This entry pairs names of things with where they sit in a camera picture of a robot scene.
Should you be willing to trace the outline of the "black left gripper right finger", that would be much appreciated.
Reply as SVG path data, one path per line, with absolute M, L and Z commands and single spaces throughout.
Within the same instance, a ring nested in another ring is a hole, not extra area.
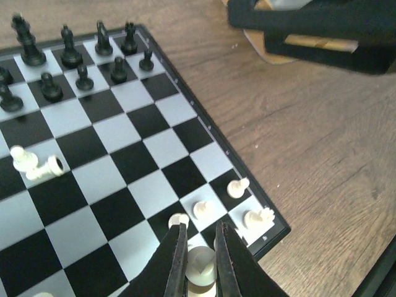
M 253 258 L 234 228 L 216 225 L 217 296 L 287 296 Z

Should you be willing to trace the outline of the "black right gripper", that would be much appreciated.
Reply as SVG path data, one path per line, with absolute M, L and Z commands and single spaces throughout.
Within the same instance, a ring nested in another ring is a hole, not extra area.
M 346 69 L 363 74 L 395 72 L 395 1 L 348 1 L 350 9 L 329 12 L 320 23 L 313 11 L 235 12 L 228 23 L 234 28 L 261 29 L 274 35 L 306 35 L 357 42 Z

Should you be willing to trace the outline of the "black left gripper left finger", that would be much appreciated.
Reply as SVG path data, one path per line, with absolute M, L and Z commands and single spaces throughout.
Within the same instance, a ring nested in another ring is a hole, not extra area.
M 187 296 L 187 227 L 173 225 L 147 265 L 120 296 Z

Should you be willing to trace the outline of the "white pawn rank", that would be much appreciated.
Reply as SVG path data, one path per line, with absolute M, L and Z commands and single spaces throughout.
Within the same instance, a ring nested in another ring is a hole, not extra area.
M 168 228 L 173 225 L 185 224 L 186 228 L 189 226 L 189 216 L 186 213 L 174 213 L 168 220 Z
M 192 208 L 194 216 L 198 220 L 206 220 L 211 217 L 215 209 L 215 203 L 211 200 L 196 202 Z

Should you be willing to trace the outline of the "white chess rook corner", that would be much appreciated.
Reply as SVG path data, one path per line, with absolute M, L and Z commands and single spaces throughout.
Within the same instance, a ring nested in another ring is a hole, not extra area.
M 249 210 L 243 217 L 244 226 L 248 230 L 258 230 L 259 228 L 268 228 L 273 225 L 275 212 L 266 207 L 258 212 Z

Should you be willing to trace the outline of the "white pawn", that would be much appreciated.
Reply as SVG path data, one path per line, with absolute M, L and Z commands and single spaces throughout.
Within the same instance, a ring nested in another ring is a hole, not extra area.
M 239 199 L 244 195 L 245 190 L 249 187 L 250 181 L 248 178 L 239 180 L 232 180 L 227 185 L 227 193 L 233 199 Z

